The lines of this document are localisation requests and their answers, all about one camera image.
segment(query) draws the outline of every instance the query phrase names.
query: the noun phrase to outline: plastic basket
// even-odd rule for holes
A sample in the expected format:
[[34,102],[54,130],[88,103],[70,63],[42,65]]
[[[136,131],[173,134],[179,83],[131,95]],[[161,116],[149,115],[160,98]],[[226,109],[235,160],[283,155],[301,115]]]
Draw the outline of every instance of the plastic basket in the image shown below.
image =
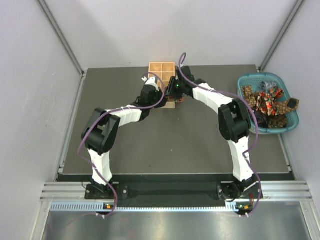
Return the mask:
[[[241,87],[245,87],[245,86],[252,86],[252,91],[256,92],[257,90],[259,90],[259,85],[263,81],[276,82],[277,86],[283,89],[284,95],[282,98],[277,100],[278,102],[284,102],[285,100],[290,98],[289,92],[284,82],[282,81],[282,79],[277,75],[269,72],[249,73],[241,76],[238,80],[238,95],[240,95],[242,98],[244,97]],[[271,129],[271,128],[259,127],[258,128],[259,133],[260,134],[283,134],[295,129],[299,124],[299,117],[298,117],[297,111],[292,111],[288,113],[286,117],[288,119],[288,124],[286,128]],[[252,121],[251,121],[250,132],[256,133],[256,127]]]

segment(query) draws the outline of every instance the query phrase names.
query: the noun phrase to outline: laundry basket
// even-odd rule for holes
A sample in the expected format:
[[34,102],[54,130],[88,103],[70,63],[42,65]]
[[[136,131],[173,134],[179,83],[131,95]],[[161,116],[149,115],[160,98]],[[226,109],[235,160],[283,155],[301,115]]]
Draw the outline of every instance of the laundry basket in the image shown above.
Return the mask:
[[[248,73],[241,76],[238,80],[238,95],[244,98],[244,94],[241,90],[241,87],[252,86],[252,91],[256,92],[259,90],[259,85],[263,81],[272,81],[276,82],[277,86],[283,89],[284,95],[282,98],[278,99],[278,102],[284,102],[285,100],[290,98],[288,90],[280,77],[275,74],[263,72],[263,73]],[[286,128],[263,128],[259,127],[258,131],[260,134],[283,134],[285,132],[291,131],[295,129],[299,124],[299,117],[297,111],[292,111],[286,115],[288,119],[288,124]],[[256,133],[255,124],[251,121],[251,129],[250,132]]]

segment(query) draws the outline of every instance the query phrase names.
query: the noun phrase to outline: robotic arm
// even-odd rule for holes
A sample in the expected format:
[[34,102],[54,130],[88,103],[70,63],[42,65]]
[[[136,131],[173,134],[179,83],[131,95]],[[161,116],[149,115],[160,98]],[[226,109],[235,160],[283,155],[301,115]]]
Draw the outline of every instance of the robotic arm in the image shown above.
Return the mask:
[[[182,72],[195,84],[209,90],[212,89],[202,79],[195,80],[188,66],[182,67]],[[251,127],[246,106],[239,99],[232,99],[219,93],[195,87],[184,80],[179,70],[176,73],[176,77],[171,77],[165,90],[165,95],[176,101],[187,95],[213,109],[218,114],[220,133],[229,144],[235,179],[232,184],[220,184],[218,186],[219,195],[223,200],[227,201],[252,193],[257,179],[243,156],[243,152],[248,149],[249,129]],[[98,124],[101,127],[104,126],[104,129],[102,130],[101,127],[96,126],[88,136],[85,146],[90,153],[92,162],[107,181],[112,179],[110,150],[114,145],[118,128],[144,120],[150,114],[150,109],[141,110],[137,109],[137,107],[152,106],[161,99],[161,96],[162,91],[157,86],[157,79],[155,77],[149,78],[142,88],[141,95],[134,103],[127,106],[129,109],[107,115]],[[167,100],[164,98],[156,108],[165,106],[166,102]],[[82,138],[84,138],[93,123],[108,111],[101,108],[95,109],[82,133]],[[96,174],[96,171],[93,171],[92,179],[96,185],[95,188],[102,192],[106,190],[106,183]]]

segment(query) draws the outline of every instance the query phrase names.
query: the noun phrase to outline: wall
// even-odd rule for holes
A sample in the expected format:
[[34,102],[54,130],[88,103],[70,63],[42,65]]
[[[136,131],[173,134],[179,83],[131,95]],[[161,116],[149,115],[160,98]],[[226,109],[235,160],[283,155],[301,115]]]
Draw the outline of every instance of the wall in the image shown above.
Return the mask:
[[46,0],[83,68],[261,64],[295,0]]
[[292,97],[300,99],[300,123],[284,138],[294,168],[310,187],[320,213],[320,1],[309,0],[288,30],[267,72],[279,75]]
[[0,9],[0,232],[27,239],[80,80],[35,0]]

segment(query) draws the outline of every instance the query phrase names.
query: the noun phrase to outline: gray floor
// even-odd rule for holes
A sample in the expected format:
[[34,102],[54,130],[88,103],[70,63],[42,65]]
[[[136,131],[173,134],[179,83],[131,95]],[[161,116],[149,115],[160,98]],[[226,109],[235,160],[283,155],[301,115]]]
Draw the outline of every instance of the gray floor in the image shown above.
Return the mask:
[[[135,101],[141,92],[146,67],[89,69],[68,148],[63,174],[91,174],[78,158],[81,133],[97,107],[115,109]],[[237,92],[237,80],[257,72],[255,65],[192,66],[196,78],[211,87]],[[89,157],[83,149],[82,154]],[[276,135],[261,135],[250,160],[260,173],[287,173]],[[110,153],[114,174],[232,173],[227,142],[218,129],[218,116],[203,103],[187,98],[175,109],[154,109],[142,122],[121,127]]]
[[261,202],[249,218],[218,212],[121,212],[103,220],[50,212],[43,240],[310,240],[298,202]]

